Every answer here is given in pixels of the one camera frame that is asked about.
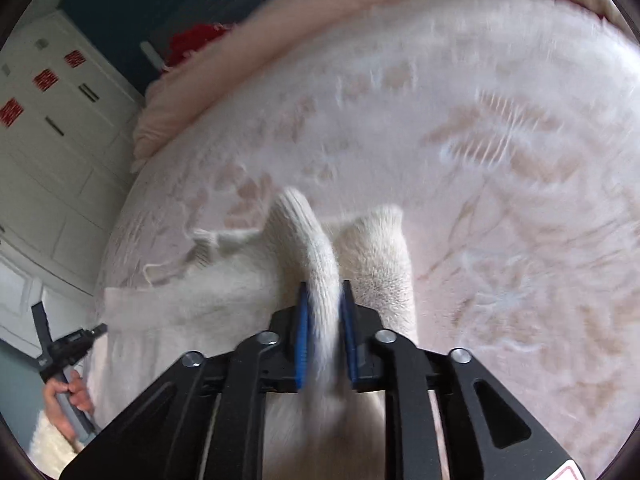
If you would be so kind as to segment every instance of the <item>cabinet handle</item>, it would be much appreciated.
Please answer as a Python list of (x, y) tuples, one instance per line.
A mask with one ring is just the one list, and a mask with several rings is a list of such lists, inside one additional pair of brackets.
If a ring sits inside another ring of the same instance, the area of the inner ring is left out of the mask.
[(60, 129), (60, 127), (55, 122), (53, 122), (53, 119), (51, 119), (49, 116), (47, 116), (47, 117), (44, 118), (44, 120), (47, 121), (47, 124), (49, 126), (51, 126), (54, 130), (57, 131), (57, 133), (60, 135), (60, 137), (64, 137), (65, 136), (65, 133)]
[(82, 83), (78, 88), (92, 103), (95, 103), (98, 99), (100, 99), (100, 96), (93, 90), (91, 90), (89, 88), (89, 85), (87, 85), (86, 83)]

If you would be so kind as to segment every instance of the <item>black metal bracket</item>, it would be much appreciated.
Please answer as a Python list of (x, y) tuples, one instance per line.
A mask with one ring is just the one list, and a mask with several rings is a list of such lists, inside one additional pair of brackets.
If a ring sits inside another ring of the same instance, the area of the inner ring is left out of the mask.
[[(276, 312), (234, 352), (188, 352), (63, 471), (62, 480), (259, 480), (266, 394), (302, 386), (310, 314)], [(444, 427), (451, 480), (545, 480), (569, 460), (562, 447), (470, 352), (421, 350), (386, 330), (344, 283), (348, 373), (359, 392), (385, 391), (386, 480), (436, 480), (440, 459), (429, 390)]]
[[(50, 378), (66, 383), (71, 380), (71, 367), (91, 349), (95, 339), (107, 331), (103, 323), (92, 330), (76, 330), (55, 341), (51, 339), (49, 320), (44, 305), (40, 301), (31, 307), (33, 323), (38, 333), (42, 354), (38, 357), (40, 377), (46, 383)], [(60, 409), (71, 424), (78, 439), (88, 444), (94, 439), (97, 427), (93, 421), (70, 402), (69, 392), (56, 394)]]

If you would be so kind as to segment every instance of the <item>metal screw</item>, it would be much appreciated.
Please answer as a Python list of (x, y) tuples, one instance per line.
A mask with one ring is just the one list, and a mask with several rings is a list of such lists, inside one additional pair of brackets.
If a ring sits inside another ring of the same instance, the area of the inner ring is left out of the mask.
[(180, 360), (182, 366), (186, 366), (187, 368), (195, 368), (196, 366), (200, 366), (203, 361), (204, 355), (202, 355), (200, 352), (196, 352), (195, 350), (187, 352), (182, 356), (182, 359)]
[(397, 337), (391, 330), (378, 330), (376, 332), (376, 339), (381, 343), (392, 343)]
[(451, 358), (460, 364), (467, 364), (471, 361), (471, 354), (466, 351), (464, 348), (454, 348), (451, 351)]
[(258, 334), (258, 343), (261, 345), (275, 345), (279, 339), (275, 332), (260, 332)]

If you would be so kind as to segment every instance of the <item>white cabinet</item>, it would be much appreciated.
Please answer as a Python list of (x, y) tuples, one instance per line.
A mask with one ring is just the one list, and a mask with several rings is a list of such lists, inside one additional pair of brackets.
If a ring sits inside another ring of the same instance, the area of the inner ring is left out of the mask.
[(0, 52), (0, 238), (89, 294), (132, 184), (141, 101), (60, 12)]

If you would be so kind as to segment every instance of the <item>human hand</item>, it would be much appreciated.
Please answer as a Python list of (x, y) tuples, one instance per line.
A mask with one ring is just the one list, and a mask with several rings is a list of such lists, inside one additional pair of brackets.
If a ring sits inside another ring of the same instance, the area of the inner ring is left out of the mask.
[(69, 442), (73, 442), (76, 439), (76, 432), (56, 399), (56, 394), (63, 394), (65, 392), (70, 393), (69, 401), (72, 405), (78, 408), (78, 410), (87, 412), (90, 415), (94, 412), (94, 404), (91, 397), (89, 397), (89, 391), (86, 389), (84, 381), (75, 370), (71, 371), (71, 382), (69, 384), (51, 378), (44, 385), (42, 397), (44, 397), (45, 415), (47, 415), (49, 422), (53, 424)]

